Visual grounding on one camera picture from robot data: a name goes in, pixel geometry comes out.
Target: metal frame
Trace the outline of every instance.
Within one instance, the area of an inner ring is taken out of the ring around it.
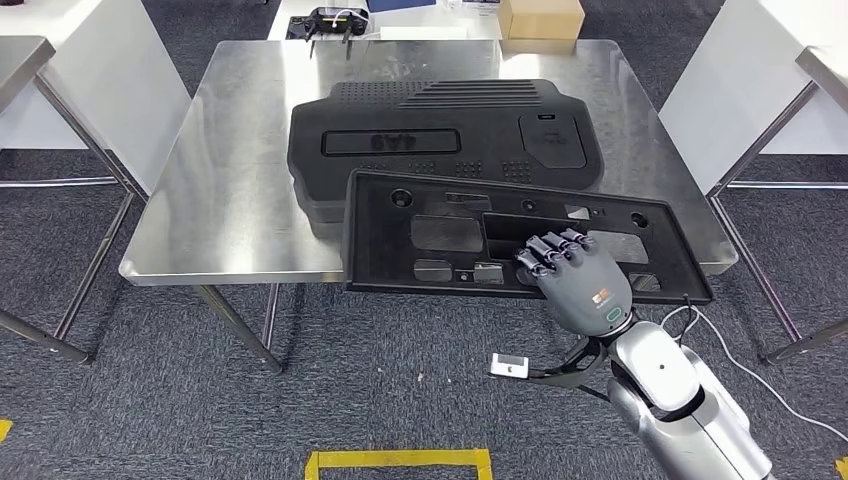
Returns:
[[[62,119],[65,120],[68,126],[71,127],[74,133],[79,136],[80,140],[82,140],[86,147],[88,147],[88,149],[103,162],[106,168],[109,169],[111,175],[91,178],[3,181],[0,182],[0,188],[81,187],[120,184],[124,187],[127,193],[118,207],[118,211],[112,219],[112,223],[109,225],[109,228],[100,240],[100,244],[94,253],[94,257],[91,259],[91,262],[89,263],[88,268],[77,287],[76,293],[71,299],[71,302],[65,310],[65,313],[59,321],[59,325],[56,327],[53,335],[42,331],[20,317],[2,309],[0,309],[0,327],[6,328],[7,330],[28,338],[49,349],[51,352],[58,353],[74,362],[89,364],[94,359],[94,355],[69,344],[66,341],[66,337],[73,326],[74,320],[76,320],[76,317],[79,314],[80,307],[91,290],[91,286],[103,265],[106,255],[112,248],[115,236],[120,230],[133,200],[138,198],[146,203],[147,194],[132,180],[129,175],[124,172],[120,164],[106,151],[106,149],[100,145],[95,136],[85,126],[82,119],[77,117],[77,115],[75,115],[74,112],[67,106],[59,93],[53,88],[41,72],[37,73],[33,78],[33,83],[44,98],[46,98],[53,108],[56,109],[56,112],[59,113]],[[248,349],[256,354],[272,372],[282,372],[282,366],[269,351],[273,338],[274,320],[277,312],[277,297],[279,296],[280,290],[279,284],[274,284],[271,287],[261,341],[256,338],[238,313],[233,310],[230,304],[227,303],[215,287],[200,285],[195,288],[209,306],[211,306],[212,309],[225,320],[227,326],[233,330],[236,336],[245,343]]]
[[[721,223],[722,227],[724,227],[728,237],[730,237],[731,243],[739,252],[742,260],[751,271],[751,274],[754,275],[754,279],[763,294],[765,294],[772,310],[775,315],[777,315],[777,318],[780,319],[780,322],[783,324],[783,328],[789,334],[789,338],[791,340],[789,345],[771,353],[762,355],[764,362],[774,365],[783,363],[790,358],[806,353],[814,348],[821,347],[833,338],[844,333],[848,333],[848,318],[802,338],[801,334],[798,332],[798,328],[795,326],[795,323],[792,322],[792,318],[789,316],[789,313],[780,301],[780,297],[771,286],[771,283],[762,268],[760,268],[754,254],[748,249],[742,235],[739,233],[739,230],[736,228],[733,220],[731,220],[730,215],[727,213],[727,210],[725,210],[724,205],[722,205],[718,196],[725,188],[848,190],[848,183],[844,182],[753,182],[736,180],[737,177],[739,177],[739,174],[742,173],[742,170],[744,170],[745,167],[747,167],[757,157],[757,155],[760,154],[763,148],[771,142],[775,135],[777,135],[777,133],[780,132],[780,130],[786,126],[786,124],[789,123],[789,121],[792,120],[792,118],[801,111],[807,103],[809,103],[809,101],[813,98],[813,95],[818,90],[819,86],[815,82],[810,81],[807,83],[807,85],[804,86],[801,92],[799,92],[789,105],[786,106],[780,115],[778,115],[777,118],[768,127],[766,127],[765,131],[763,131],[754,143],[751,144],[741,157],[739,157],[730,170],[728,170],[721,180],[718,181],[716,186],[707,193],[707,200],[713,207],[719,223]]]
[[[72,346],[65,341],[65,338],[73,326],[74,320],[76,320],[82,303],[85,301],[89,291],[91,290],[91,286],[94,283],[97,273],[100,271],[100,267],[103,265],[103,260],[106,258],[106,254],[108,254],[109,250],[112,248],[115,236],[126,218],[127,212],[132,205],[132,201],[136,198],[140,198],[142,201],[146,202],[147,196],[143,190],[141,190],[127,175],[123,173],[118,163],[106,152],[106,149],[103,148],[97,140],[95,140],[94,135],[92,135],[92,133],[85,127],[82,120],[67,107],[65,102],[62,101],[59,94],[52,85],[50,85],[41,72],[37,73],[35,77],[33,77],[33,84],[44,98],[47,99],[50,105],[53,106],[56,112],[59,113],[62,119],[65,120],[68,126],[71,127],[74,133],[79,136],[80,140],[82,140],[89,150],[94,152],[103,164],[106,165],[106,168],[109,169],[112,176],[4,181],[0,182],[0,188],[81,187],[92,185],[113,185],[120,183],[126,190],[127,194],[124,196],[123,201],[121,201],[121,205],[118,207],[118,211],[112,219],[112,223],[109,225],[109,228],[106,229],[106,233],[100,240],[100,244],[94,253],[94,257],[89,262],[88,268],[86,269],[85,274],[83,275],[83,278],[80,281],[79,286],[77,287],[77,290],[53,335],[40,330],[20,317],[2,309],[0,309],[0,327],[4,327],[7,330],[28,338],[43,347],[46,347],[51,352],[58,353],[74,362],[88,364],[91,363],[94,355]]]

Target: black molded cover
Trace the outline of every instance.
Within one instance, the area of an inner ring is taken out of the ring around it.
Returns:
[[[603,173],[586,104],[547,80],[339,83],[292,110],[288,165],[318,223],[342,221],[357,168],[575,190]]]
[[[638,303],[713,292],[669,205],[503,182],[359,170],[343,254],[350,290],[542,298],[514,253],[532,235],[593,232]]]

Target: yellow tape marking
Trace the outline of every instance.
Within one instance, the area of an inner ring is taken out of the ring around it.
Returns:
[[[6,434],[12,429],[12,421],[0,418],[0,442],[6,439]]]
[[[359,450],[312,452],[304,469],[304,480],[319,480],[322,468],[422,467],[454,465],[477,467],[477,480],[492,480],[489,449],[471,450]]]
[[[842,480],[848,480],[848,457],[842,457],[842,460],[837,460],[833,466],[836,467]]]

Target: carpet floor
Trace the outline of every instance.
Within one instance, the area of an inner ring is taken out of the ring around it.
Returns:
[[[193,94],[217,42],[261,39],[278,3],[144,0]],[[584,2],[586,38],[619,42],[658,107],[720,8],[720,0]],[[0,152],[0,178],[99,173],[79,152]],[[848,180],[848,159],[762,157],[754,179]],[[73,294],[117,208],[114,186],[0,191],[0,305],[49,329]],[[848,196],[730,191],[725,204],[803,332],[845,313]],[[267,374],[187,288],[136,288],[117,273],[141,206],[134,205],[70,341],[97,349],[70,365],[0,332],[0,479],[297,479],[310,451],[488,448],[494,478],[655,479],[661,472],[611,408],[577,391],[485,375],[491,352],[555,364],[573,338],[541,301],[346,293],[284,285]],[[711,278],[705,308],[737,359],[801,413],[848,431],[848,342],[781,367],[758,352],[787,338],[753,278],[736,265]],[[223,287],[255,331],[261,286]],[[654,320],[669,309],[646,308]],[[683,318],[672,328],[682,328]],[[781,479],[838,479],[848,455],[835,435],[790,416],[725,358],[706,325],[687,335],[751,418]],[[603,388],[601,375],[598,388]],[[326,479],[472,479],[466,468],[342,469]]]

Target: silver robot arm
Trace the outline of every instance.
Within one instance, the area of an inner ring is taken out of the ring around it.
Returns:
[[[573,230],[532,237],[516,258],[558,323],[585,338],[559,368],[532,370],[524,357],[494,354],[492,374],[585,388],[608,355],[609,401],[670,479],[772,478],[739,405],[692,350],[659,325],[635,320],[627,278],[591,237]],[[590,365],[578,367],[586,357],[594,357]]]

